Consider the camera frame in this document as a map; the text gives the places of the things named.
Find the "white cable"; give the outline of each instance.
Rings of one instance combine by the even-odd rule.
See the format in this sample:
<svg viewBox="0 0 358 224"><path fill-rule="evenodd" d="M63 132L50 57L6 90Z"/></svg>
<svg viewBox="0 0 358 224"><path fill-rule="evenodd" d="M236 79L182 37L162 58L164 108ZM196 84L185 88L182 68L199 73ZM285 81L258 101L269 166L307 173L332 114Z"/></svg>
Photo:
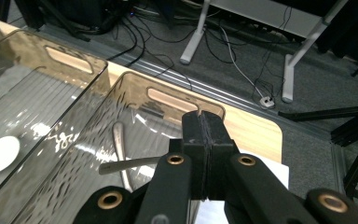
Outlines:
<svg viewBox="0 0 358 224"><path fill-rule="evenodd" d="M155 12L155 11L149 11L149 10L146 10L146 9L143 9L143 8L140 8L140 7L133 7L135 8L136 10L140 10L140 11L143 11L143 12L147 12L149 14L152 14L152 15L157 15L159 16L158 12Z"/></svg>
<svg viewBox="0 0 358 224"><path fill-rule="evenodd" d="M257 93L261 96L261 98L263 98L264 96L263 96L263 94L261 94L261 91L257 88L257 86L253 83L253 81L252 81L250 78L248 78L248 77L240 70L240 68L239 68L239 67L237 66L237 64L235 63L234 57L232 56L231 46L229 45L228 36L227 36L227 34L226 34L226 31L225 31L225 29L223 29L223 27L220 27L220 29L222 29L223 34L225 34L225 38L226 38L227 45L228 45L228 52L229 52L229 56L231 57L232 63L234 63L234 65L235 65L235 67L237 68L237 70L249 81L249 83L252 84L253 87L255 87Z"/></svg>
<svg viewBox="0 0 358 224"><path fill-rule="evenodd" d="M194 7L202 7L201 4L192 2L192 1L190 1L190 0L182 0L182 2L187 3L187 4L189 4L189 5L191 5L191 6L194 6Z"/></svg>
<svg viewBox="0 0 358 224"><path fill-rule="evenodd" d="M152 15L156 15L156 16L159 16L159 13L156 12L156 11L150 11L150 10L146 10L146 9L143 9L141 7L133 7L135 8L136 10L140 10L140 11L143 11L143 12L146 12L146 13L149 13L149 14L152 14ZM211 15L208 15L206 17L212 17L212 16L215 16L217 15L218 13L220 13L221 10L218 10L217 12L215 13L212 13ZM197 21L199 20L200 18L189 18L189 17L181 17L181 16L175 16L176 19L178 20L194 20L194 21Z"/></svg>

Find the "floor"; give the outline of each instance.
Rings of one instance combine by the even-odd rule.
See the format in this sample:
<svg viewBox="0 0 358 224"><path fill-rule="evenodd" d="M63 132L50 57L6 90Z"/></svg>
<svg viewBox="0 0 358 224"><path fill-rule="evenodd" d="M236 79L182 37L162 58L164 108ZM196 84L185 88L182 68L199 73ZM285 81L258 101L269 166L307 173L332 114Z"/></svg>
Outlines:
<svg viewBox="0 0 358 224"><path fill-rule="evenodd" d="M155 12L153 6L147 7L146 10ZM194 11L185 17L196 19L200 11ZM219 13L223 14L218 12L209 19L211 24L219 22ZM179 24L169 29L165 23L159 22L160 19L154 17L154 14L141 11L139 16L142 15L146 16L140 20L138 17L128 17L105 35L90 36L92 40L89 43L74 39L53 25L42 27L41 33L67 45L109 58L133 45L130 30L124 25L131 25L132 22L134 26L131 26L131 30L138 36L138 48L115 58L113 62L126 64L132 61L141 54L142 46L145 44L144 56L131 68L143 71L143 64L157 64L156 71L149 71L152 76L164 78L164 73L179 74L182 77L178 78L177 84L187 88L191 88L191 81L208 84L239 99L247 105L246 108L250 112L278 122L283 134L282 163L290 167L291 192L304 198L310 189L338 188L332 152L341 148L330 143L328 133L348 119L293 123L279 118L277 113L308 112L358 105L358 76L350 76L357 68L357 64L348 59L336 58L331 53L320 54L316 48L312 48L296 66L295 100L291 104L286 104L280 99L283 60L285 54L296 51L298 43L287 43L285 37L266 29L257 30L253 25L246 23L246 20L240 19L241 22L233 23L229 17L225 17L221 24L229 31L229 41L239 44L233 46L238 67L252 81L257 80L258 88L275 99L275 107L264 110L257 105L259 97L255 93L255 88L235 66L217 60L208 50L207 42L211 51L220 60L230 62L227 45L216 41L214 37L220 38L220 34L212 25L208 26L206 37L201 40L192 63L182 65L179 58L189 40L188 35L195 29L195 20L177 19L176 22ZM25 26L14 2L8 22L18 27ZM140 41L141 36L135 26L143 33L144 43ZM284 44L266 43L271 41ZM351 165L357 152L358 142L345 148L347 167Z"/></svg>

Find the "clear plastic bin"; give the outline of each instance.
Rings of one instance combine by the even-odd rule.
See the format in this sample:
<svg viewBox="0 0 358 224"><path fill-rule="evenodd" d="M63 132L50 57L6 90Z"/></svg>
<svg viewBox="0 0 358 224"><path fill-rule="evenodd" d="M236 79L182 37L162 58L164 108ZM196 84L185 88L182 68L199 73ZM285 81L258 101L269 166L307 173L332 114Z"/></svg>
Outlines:
<svg viewBox="0 0 358 224"><path fill-rule="evenodd" d="M92 90L101 98L94 104L102 101L110 89L106 67L102 59L24 31L0 39L0 138L21 143L16 160L0 172L0 188L81 96Z"/></svg>
<svg viewBox="0 0 358 224"><path fill-rule="evenodd" d="M100 164L117 161L115 123L124 125L127 160L161 156L168 152L171 138L181 137L181 117L192 110L225 116L222 106L174 90L153 78L122 75L91 119L69 111L2 187L0 222L72 223L96 190L123 187L119 173L98 173ZM80 133L76 128L71 131L70 127L86 119L87 125ZM150 181L154 169L154 165L130 169L132 188Z"/></svg>

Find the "wooden board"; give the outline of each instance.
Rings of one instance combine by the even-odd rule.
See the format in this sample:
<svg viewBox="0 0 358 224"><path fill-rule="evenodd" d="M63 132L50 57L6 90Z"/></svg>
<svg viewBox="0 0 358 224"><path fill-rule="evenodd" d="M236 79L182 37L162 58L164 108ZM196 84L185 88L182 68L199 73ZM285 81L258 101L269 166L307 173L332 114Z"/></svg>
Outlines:
<svg viewBox="0 0 358 224"><path fill-rule="evenodd" d="M4 35L7 35L18 28L0 22L0 29ZM115 63L109 63L108 71L111 85L113 85L121 74L125 72L132 71L133 73L137 73L136 71ZM144 74L140 75L150 78L150 76ZM160 82L171 88L206 99L211 103L221 105L226 110L224 122L228 133L230 134L230 137L235 140L239 148L254 152L255 154L279 163L282 162L282 131L276 123L239 110L231 105L223 104L209 97L202 96L193 91L177 87L163 80L154 79L156 82Z"/></svg>

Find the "white table leg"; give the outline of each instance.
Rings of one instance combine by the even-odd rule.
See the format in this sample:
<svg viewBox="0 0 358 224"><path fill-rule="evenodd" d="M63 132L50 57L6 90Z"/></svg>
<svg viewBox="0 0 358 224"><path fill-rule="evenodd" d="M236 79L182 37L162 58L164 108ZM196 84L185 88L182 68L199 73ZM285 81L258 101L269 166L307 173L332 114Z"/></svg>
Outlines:
<svg viewBox="0 0 358 224"><path fill-rule="evenodd" d="M193 36L191 36L190 42L188 42L187 47L182 54L182 57L180 57L180 62L182 64L190 64L194 52L196 52L197 46L199 45L204 33L203 27L206 20L206 16L208 15L208 8L210 4L211 0L204 0L197 30L194 32Z"/></svg>
<svg viewBox="0 0 358 224"><path fill-rule="evenodd" d="M295 66L298 61L304 56L304 54L315 43L316 39L322 34L322 32L330 24L331 20L336 17L338 12L345 6L348 0L338 0L335 5L330 9L324 18L321 18L318 24L315 25L310 32L308 38L302 44L300 50L294 55L287 54L284 60L284 82L282 89L282 100L286 103L293 102L293 87L295 81Z"/></svg>

